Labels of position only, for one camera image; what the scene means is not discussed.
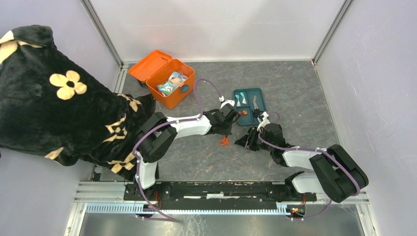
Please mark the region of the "orange handled scissors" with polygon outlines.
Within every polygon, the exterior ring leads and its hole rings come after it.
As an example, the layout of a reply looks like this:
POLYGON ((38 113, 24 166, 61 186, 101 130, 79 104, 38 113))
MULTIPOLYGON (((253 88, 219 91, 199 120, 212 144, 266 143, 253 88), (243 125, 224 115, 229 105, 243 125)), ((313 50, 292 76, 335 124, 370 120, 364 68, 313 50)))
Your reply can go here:
POLYGON ((223 147, 229 147, 229 139, 227 136, 225 136, 224 138, 222 138, 219 141, 219 145, 223 146, 223 147))

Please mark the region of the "teal white tube packet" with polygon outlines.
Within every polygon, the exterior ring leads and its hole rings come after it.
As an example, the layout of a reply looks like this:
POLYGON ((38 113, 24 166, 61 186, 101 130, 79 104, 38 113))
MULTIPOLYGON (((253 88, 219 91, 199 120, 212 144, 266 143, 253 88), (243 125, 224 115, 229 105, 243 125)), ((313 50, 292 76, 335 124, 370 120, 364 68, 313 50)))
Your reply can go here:
POLYGON ((244 95, 243 92, 240 92, 240 96, 241 96, 241 102, 242 102, 242 104, 247 104, 247 101, 246 101, 246 98, 245 98, 245 95, 244 95))

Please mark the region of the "black handled scissors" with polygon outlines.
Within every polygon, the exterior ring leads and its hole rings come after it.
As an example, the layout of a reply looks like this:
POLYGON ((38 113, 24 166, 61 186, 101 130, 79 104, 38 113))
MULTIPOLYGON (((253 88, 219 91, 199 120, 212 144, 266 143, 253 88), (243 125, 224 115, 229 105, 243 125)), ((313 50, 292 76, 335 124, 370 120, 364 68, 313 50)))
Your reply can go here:
POLYGON ((253 95, 252 103, 253 103, 253 111, 258 112, 259 113, 259 117, 258 118, 259 119, 262 119, 264 117, 263 113, 264 113, 265 109, 258 106, 257 96, 256 95, 253 95))

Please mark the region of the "teal divided tray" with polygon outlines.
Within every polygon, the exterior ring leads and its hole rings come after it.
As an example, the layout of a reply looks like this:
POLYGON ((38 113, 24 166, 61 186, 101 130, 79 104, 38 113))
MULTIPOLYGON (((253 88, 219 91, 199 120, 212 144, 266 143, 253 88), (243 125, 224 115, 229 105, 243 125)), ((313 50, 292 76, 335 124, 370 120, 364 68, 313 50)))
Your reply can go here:
POLYGON ((235 94, 239 95, 240 98, 240 103, 241 106, 237 107, 236 103, 235 103, 235 108, 238 112, 241 112, 246 110, 248 112, 247 115, 241 115, 240 118, 237 120, 237 123, 239 126, 258 126, 259 125, 259 119, 258 118, 253 118, 252 116, 252 111, 253 111, 253 103, 252 103, 252 99, 253 99, 253 95, 257 96, 257 103, 259 107, 262 107, 265 109, 265 111, 267 111, 266 108, 266 104, 265 104, 265 100, 264 100, 264 95, 263 92, 260 88, 241 88, 241 89, 236 89, 233 91, 233 98, 236 102, 235 99, 235 94), (240 92, 243 92, 247 101, 247 104, 242 104, 241 102, 241 96, 240 96, 240 92))

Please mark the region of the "blue cotton pad packet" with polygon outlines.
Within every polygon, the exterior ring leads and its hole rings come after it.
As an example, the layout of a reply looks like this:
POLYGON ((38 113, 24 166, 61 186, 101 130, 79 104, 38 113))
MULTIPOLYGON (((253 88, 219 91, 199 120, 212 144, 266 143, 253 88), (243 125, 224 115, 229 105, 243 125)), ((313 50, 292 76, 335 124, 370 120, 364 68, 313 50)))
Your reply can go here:
POLYGON ((168 80, 157 86, 158 90, 164 97, 171 95, 178 87, 180 87, 188 77, 179 72, 174 71, 168 80))

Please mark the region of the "orange medicine kit box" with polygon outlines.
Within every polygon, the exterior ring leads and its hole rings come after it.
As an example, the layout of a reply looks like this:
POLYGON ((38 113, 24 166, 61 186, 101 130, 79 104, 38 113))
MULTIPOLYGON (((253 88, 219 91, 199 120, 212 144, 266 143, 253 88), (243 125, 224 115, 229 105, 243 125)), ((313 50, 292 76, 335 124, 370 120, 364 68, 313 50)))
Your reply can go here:
POLYGON ((195 83, 195 70, 193 68, 160 50, 154 50, 148 54, 132 66, 128 73, 146 85, 153 97, 168 109, 176 107, 190 94, 195 83), (186 75, 188 79, 171 95, 164 97, 157 86, 165 83, 174 71, 186 75))

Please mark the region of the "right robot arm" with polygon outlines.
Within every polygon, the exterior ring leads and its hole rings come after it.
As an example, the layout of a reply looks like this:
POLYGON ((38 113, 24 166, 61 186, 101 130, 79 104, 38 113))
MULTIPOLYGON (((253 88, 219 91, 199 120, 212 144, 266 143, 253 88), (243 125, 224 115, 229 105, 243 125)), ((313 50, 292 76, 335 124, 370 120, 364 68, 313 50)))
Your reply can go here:
POLYGON ((296 201, 304 193, 322 193, 341 203, 369 185, 366 173, 341 145, 334 144, 328 148, 291 145, 284 138, 280 124, 270 122, 267 114, 260 118, 260 124, 251 126, 235 144, 251 151, 266 150, 278 165, 312 171, 287 178, 284 187, 287 199, 296 201))

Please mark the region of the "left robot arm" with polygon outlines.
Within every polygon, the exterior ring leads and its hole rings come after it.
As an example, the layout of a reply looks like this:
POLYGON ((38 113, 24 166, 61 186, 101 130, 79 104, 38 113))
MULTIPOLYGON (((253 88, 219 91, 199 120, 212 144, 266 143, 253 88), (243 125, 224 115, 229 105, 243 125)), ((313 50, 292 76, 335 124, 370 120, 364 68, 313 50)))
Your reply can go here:
POLYGON ((137 159, 135 193, 142 200, 154 196, 158 161, 167 153, 174 140, 194 135, 231 135, 237 120, 235 101, 220 98, 220 108, 200 112, 195 116, 173 118, 157 112, 136 134, 137 143, 132 154, 137 159))

